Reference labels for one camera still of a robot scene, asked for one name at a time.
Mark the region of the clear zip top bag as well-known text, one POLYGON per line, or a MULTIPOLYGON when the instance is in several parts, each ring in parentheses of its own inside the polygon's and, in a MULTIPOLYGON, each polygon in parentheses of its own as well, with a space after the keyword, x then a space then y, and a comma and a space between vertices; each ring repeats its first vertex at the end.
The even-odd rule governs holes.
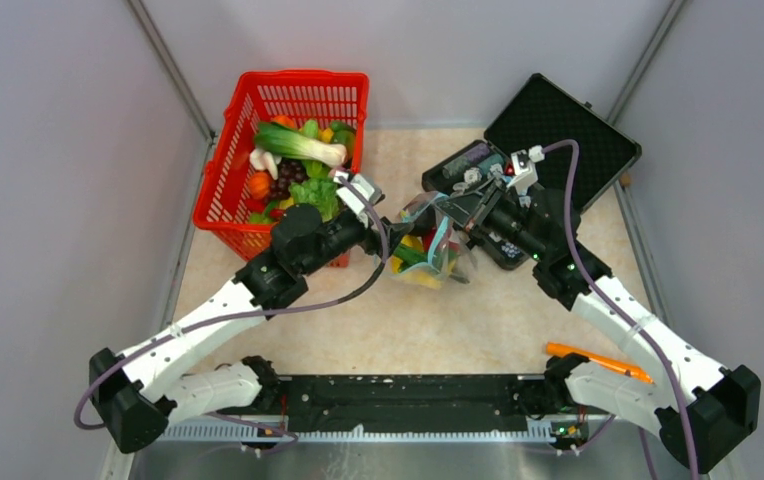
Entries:
MULTIPOLYGON (((422 205, 432 206, 435 219, 429 221, 429 228, 410 235, 418 237, 422 241, 428 256, 428 263, 437 271, 442 286, 448 281, 467 285, 476 269, 476 261, 467 246, 467 242, 455 229, 449 218, 434 208, 434 204, 438 200, 446 197, 445 194, 436 191, 424 192, 414 197, 401 210, 404 208, 414 209, 422 205)), ((389 261, 388 275, 395 279, 390 272, 389 261)))

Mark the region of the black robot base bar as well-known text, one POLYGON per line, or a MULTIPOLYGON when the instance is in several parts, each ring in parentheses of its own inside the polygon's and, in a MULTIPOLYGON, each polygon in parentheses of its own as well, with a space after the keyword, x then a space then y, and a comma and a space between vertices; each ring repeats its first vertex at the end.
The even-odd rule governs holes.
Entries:
POLYGON ((579 435, 596 412, 535 374, 295 375, 278 378, 236 411, 302 433, 524 432, 555 420, 549 435, 579 435))

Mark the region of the green chili pepper toy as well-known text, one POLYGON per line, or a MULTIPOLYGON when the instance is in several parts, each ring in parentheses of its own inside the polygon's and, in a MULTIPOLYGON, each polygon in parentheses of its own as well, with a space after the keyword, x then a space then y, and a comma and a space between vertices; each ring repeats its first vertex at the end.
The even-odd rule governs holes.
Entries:
POLYGON ((424 252, 404 244, 399 244, 395 248, 394 257, 400 260, 402 269, 427 262, 427 255, 424 252))

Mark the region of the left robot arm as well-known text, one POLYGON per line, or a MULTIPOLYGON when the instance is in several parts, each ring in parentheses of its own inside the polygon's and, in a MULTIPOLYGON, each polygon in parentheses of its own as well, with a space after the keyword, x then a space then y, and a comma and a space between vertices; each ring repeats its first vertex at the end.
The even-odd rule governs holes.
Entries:
POLYGON ((242 360, 227 369, 193 374, 191 368, 234 337, 279 315, 329 309, 352 301, 381 277, 413 220, 390 221, 365 205, 324 220, 312 205, 288 208, 271 230, 271 243, 248 260, 212 297, 162 332, 119 353, 105 348, 89 361, 89 387, 74 413, 92 405, 98 428, 123 454, 154 443, 172 425, 230 407, 266 413, 278 386, 266 363, 242 360), (305 306, 307 278, 348 250, 378 259, 368 279, 333 300, 305 306))

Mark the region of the yellow bell pepper toy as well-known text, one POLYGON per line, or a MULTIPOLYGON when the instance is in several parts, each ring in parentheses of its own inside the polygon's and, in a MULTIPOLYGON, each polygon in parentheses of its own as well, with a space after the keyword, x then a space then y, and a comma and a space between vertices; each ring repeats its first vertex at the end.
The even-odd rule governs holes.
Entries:
MULTIPOLYGON (((419 249, 427 255, 425 249, 423 248, 422 241, 418 237, 406 235, 400 241, 400 244, 419 249)), ((434 270, 428 263, 428 256, 426 263, 415 265, 407 269, 402 269, 400 260, 395 258, 393 254, 389 261, 389 265, 390 272, 394 278, 399 281, 431 289, 440 289, 442 286, 442 281, 437 276, 437 271, 434 270)))

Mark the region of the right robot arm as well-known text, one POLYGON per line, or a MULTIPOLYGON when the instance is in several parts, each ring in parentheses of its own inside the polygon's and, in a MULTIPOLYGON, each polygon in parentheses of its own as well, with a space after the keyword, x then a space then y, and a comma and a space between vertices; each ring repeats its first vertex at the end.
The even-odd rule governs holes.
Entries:
POLYGON ((579 216, 560 190, 529 206, 501 185, 446 197, 439 214, 465 233, 494 234, 535 262, 550 298, 585 319, 635 362, 644 382, 579 356, 547 372, 547 404, 603 410, 659 437, 691 474, 711 472, 757 428, 762 384, 745 365, 729 368, 682 339, 576 238, 579 216))

